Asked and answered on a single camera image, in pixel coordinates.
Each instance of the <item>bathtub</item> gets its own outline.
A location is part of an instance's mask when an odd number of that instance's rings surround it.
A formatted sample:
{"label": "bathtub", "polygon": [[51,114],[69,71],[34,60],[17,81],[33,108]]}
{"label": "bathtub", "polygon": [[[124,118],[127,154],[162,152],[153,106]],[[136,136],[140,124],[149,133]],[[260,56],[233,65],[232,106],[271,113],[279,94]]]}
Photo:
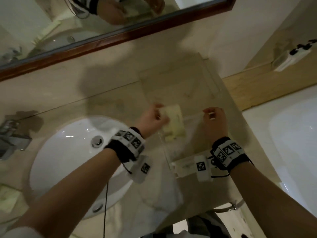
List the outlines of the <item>bathtub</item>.
{"label": "bathtub", "polygon": [[248,109],[243,116],[281,188],[317,216],[317,85]]}

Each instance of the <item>marble countertop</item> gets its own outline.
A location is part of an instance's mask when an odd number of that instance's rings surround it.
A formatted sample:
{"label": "marble countertop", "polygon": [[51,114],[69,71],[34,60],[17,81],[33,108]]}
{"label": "marble countertop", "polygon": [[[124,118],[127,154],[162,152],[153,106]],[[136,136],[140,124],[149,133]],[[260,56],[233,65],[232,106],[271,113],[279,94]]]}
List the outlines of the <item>marble countertop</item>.
{"label": "marble countertop", "polygon": [[[248,127],[218,74],[199,55],[139,73],[140,81],[21,120],[18,133],[33,141],[0,164],[1,183],[19,189],[24,199],[10,214],[0,212],[0,224],[12,220],[32,200],[29,173],[45,141],[61,127],[83,117],[104,115],[132,125],[149,103],[180,104],[184,117],[193,117],[196,126],[186,124],[190,148],[178,157],[208,149],[202,134],[201,110],[220,106],[227,114],[232,137],[241,144],[255,166],[273,182],[279,178],[260,144]],[[241,196],[230,177],[199,183],[196,174],[175,179],[158,134],[147,140],[144,154],[154,160],[142,184],[132,184],[125,196],[107,210],[106,234],[111,237],[140,237],[167,225],[216,208]],[[82,220],[73,232],[80,237],[103,236],[103,214]]]}

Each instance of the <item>hand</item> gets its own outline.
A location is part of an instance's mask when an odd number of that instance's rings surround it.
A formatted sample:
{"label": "hand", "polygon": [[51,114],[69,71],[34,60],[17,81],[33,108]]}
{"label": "hand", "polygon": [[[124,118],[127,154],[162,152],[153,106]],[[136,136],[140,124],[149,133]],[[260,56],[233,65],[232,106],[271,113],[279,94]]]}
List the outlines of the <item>hand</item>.
{"label": "hand", "polygon": [[226,114],[222,108],[205,108],[203,112],[205,113],[203,117],[205,133],[211,145],[213,145],[218,139],[228,136]]}
{"label": "hand", "polygon": [[170,119],[168,117],[161,117],[158,108],[164,107],[163,104],[153,104],[147,111],[145,111],[135,127],[138,128],[141,135],[146,139],[158,131],[163,125],[168,124]]}
{"label": "hand", "polygon": [[165,1],[164,0],[144,0],[146,1],[149,6],[152,8],[152,10],[156,14],[161,14],[165,7]]}
{"label": "hand", "polygon": [[97,14],[111,25],[123,25],[126,21],[124,17],[126,10],[115,0],[99,0]]}

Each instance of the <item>wristband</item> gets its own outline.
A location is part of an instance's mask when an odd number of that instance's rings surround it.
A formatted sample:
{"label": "wristband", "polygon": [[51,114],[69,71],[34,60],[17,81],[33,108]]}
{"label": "wristband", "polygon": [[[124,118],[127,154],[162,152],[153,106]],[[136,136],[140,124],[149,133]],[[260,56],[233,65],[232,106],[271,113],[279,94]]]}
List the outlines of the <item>wristband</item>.
{"label": "wristband", "polygon": [[242,162],[251,162],[244,150],[229,137],[218,139],[213,145],[210,153],[213,156],[213,163],[221,170],[231,170]]}
{"label": "wristband", "polygon": [[145,140],[140,131],[131,127],[127,131],[119,130],[111,137],[105,148],[113,149],[121,163],[136,161],[140,153],[144,150]]}
{"label": "wristband", "polygon": [[97,15],[97,5],[99,0],[73,0],[75,4],[86,9],[89,13]]}

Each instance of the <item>mirror frame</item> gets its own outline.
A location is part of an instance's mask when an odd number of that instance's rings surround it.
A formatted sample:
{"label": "mirror frame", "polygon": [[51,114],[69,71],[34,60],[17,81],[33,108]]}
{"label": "mirror frame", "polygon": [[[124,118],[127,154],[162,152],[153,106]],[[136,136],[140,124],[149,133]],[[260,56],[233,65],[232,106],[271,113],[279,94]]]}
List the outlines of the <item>mirror frame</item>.
{"label": "mirror frame", "polygon": [[235,2],[236,0],[214,0],[202,3],[166,14],[156,19],[147,20],[117,31],[60,47],[34,57],[21,59],[14,63],[0,66],[0,81],[30,73],[53,64],[77,58],[91,52],[99,51],[172,27],[230,11]]}

